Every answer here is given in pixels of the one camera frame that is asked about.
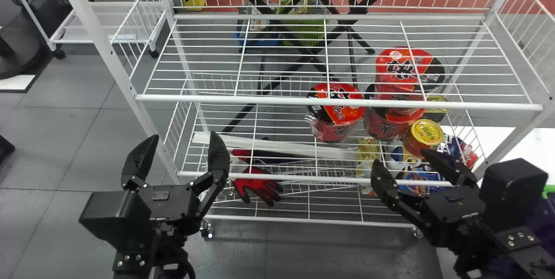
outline white shelf post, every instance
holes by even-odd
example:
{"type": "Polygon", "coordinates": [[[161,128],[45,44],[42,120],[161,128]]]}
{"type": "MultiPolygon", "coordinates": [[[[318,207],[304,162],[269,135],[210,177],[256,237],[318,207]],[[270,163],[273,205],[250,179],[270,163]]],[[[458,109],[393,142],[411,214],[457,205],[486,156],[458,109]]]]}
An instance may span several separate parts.
{"type": "MultiPolygon", "coordinates": [[[[95,15],[93,8],[89,4],[87,0],[69,0],[70,3],[73,5],[73,9],[75,13],[81,19],[81,23],[83,24],[83,28],[89,34],[89,37],[95,44],[99,54],[103,58],[106,66],[114,77],[115,82],[121,89],[123,96],[129,103],[131,110],[135,113],[137,119],[139,119],[139,123],[143,127],[144,131],[147,135],[154,135],[157,132],[154,123],[150,119],[150,116],[147,113],[144,105],[141,102],[137,102],[135,100],[135,95],[137,92],[135,91],[135,87],[131,83],[125,68],[123,68],[123,64],[119,60],[117,54],[115,53],[114,48],[111,46],[104,30],[99,22],[97,16],[95,15]]],[[[168,153],[168,150],[165,144],[161,141],[158,143],[157,153],[160,156],[164,166],[168,170],[170,176],[177,179],[177,168],[175,167],[175,163],[168,153]]]]}

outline wire shelving unit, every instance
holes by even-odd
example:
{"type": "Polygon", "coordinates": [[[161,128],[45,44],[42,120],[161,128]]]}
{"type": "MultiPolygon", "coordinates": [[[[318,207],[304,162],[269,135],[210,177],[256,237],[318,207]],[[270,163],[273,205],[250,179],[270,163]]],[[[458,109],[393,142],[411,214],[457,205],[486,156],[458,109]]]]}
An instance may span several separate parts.
{"type": "MultiPolygon", "coordinates": [[[[70,1],[76,5],[82,0],[70,1]]],[[[161,22],[170,33],[140,86],[133,84],[137,63],[126,71],[113,51],[122,46],[113,40],[125,30],[118,29],[109,40],[95,34],[101,25],[88,4],[79,4],[75,13],[87,18],[83,27],[148,135],[157,131],[144,103],[172,103],[158,154],[174,182],[188,182],[206,171],[213,130],[228,149],[249,150],[247,166],[268,173],[234,172],[238,165],[232,165],[230,178],[277,180],[285,190],[282,202],[268,208],[257,198],[244,204],[228,186],[206,218],[412,227],[362,193],[369,185],[369,178],[356,176],[360,140],[368,137],[362,122],[343,142],[321,143],[306,121],[309,105],[450,109],[442,129],[456,136],[459,149],[472,146],[478,176],[555,110],[555,87],[548,75],[555,62],[555,44],[549,41],[555,36],[555,18],[539,0],[319,0],[317,5],[293,0],[309,13],[325,9],[311,14],[291,13],[293,7],[283,0],[205,0],[203,5],[152,1],[161,5],[161,22]],[[238,11],[244,8],[251,11],[238,11]],[[295,32],[303,26],[315,37],[295,32]],[[283,41],[289,45],[279,44],[283,41]],[[307,46],[305,41],[313,43],[307,46]],[[421,93],[421,101],[307,98],[320,82],[345,82],[366,94],[367,86],[376,83],[376,58],[395,46],[430,52],[443,65],[446,80],[433,93],[421,93]],[[429,101],[430,95],[446,101],[429,101]],[[531,119],[487,154],[473,118],[504,111],[526,111],[531,119]],[[283,155],[276,159],[296,158],[265,164],[260,161],[268,157],[258,156],[260,151],[283,155]]],[[[129,24],[131,13],[121,27],[129,24]]],[[[394,145],[372,146],[387,161],[394,145]]],[[[397,182],[450,186],[441,178],[397,182]]]]}

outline instant noodle cup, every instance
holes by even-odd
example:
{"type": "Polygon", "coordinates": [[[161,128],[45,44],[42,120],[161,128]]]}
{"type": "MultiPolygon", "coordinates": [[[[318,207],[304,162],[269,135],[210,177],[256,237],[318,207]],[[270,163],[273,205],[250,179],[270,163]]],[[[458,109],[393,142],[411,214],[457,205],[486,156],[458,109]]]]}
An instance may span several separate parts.
{"type": "MultiPolygon", "coordinates": [[[[327,83],[318,83],[310,90],[309,98],[327,98],[327,83]]],[[[363,96],[352,85],[330,83],[331,99],[363,99],[363,96]]],[[[324,143],[339,143],[353,129],[362,117],[364,107],[351,106],[308,106],[308,121],[318,141],[324,143]]]]}

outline snack package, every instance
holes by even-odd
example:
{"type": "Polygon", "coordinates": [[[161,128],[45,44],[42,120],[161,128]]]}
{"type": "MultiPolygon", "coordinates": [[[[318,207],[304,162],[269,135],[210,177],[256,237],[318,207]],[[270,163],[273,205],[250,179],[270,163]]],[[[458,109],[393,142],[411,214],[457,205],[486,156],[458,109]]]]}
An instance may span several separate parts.
{"type": "MultiPolygon", "coordinates": [[[[372,164],[375,159],[380,158],[380,143],[372,137],[359,139],[359,153],[356,155],[356,176],[358,178],[370,178],[372,164]]],[[[370,184],[360,184],[360,193],[375,196],[370,184]]]]}
{"type": "Polygon", "coordinates": [[[471,145],[468,145],[462,139],[451,135],[444,136],[444,142],[440,144],[440,147],[438,147],[438,151],[448,152],[452,156],[459,157],[460,159],[463,157],[464,161],[466,161],[466,167],[471,170],[472,167],[474,167],[476,161],[478,161],[478,155],[473,151],[471,145]]]}
{"type": "MultiPolygon", "coordinates": [[[[426,160],[412,155],[403,147],[401,141],[392,141],[385,145],[385,165],[397,180],[441,180],[426,160]]],[[[417,194],[429,194],[443,189],[435,186],[407,186],[400,185],[399,189],[409,190],[417,194]]]]}

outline work glove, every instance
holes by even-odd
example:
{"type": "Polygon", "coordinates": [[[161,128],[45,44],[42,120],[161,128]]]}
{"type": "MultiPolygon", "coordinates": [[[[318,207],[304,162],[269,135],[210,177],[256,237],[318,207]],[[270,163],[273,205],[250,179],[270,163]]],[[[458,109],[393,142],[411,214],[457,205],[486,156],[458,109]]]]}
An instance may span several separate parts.
{"type": "Polygon", "coordinates": [[[270,207],[274,206],[274,201],[281,201],[281,197],[277,192],[283,193],[283,188],[273,180],[237,178],[232,184],[243,202],[247,204],[250,203],[247,190],[254,192],[270,207]]]}
{"type": "MultiPolygon", "coordinates": [[[[250,161],[250,150],[235,149],[232,151],[232,155],[244,162],[250,161]]],[[[265,172],[256,166],[247,166],[242,172],[247,174],[268,174],[268,172],[265,172]]],[[[284,192],[283,188],[277,182],[268,179],[237,178],[232,180],[232,184],[237,194],[246,204],[250,203],[250,197],[248,196],[247,190],[256,194],[270,207],[274,206],[274,201],[281,201],[281,197],[278,192],[284,192]]]]}

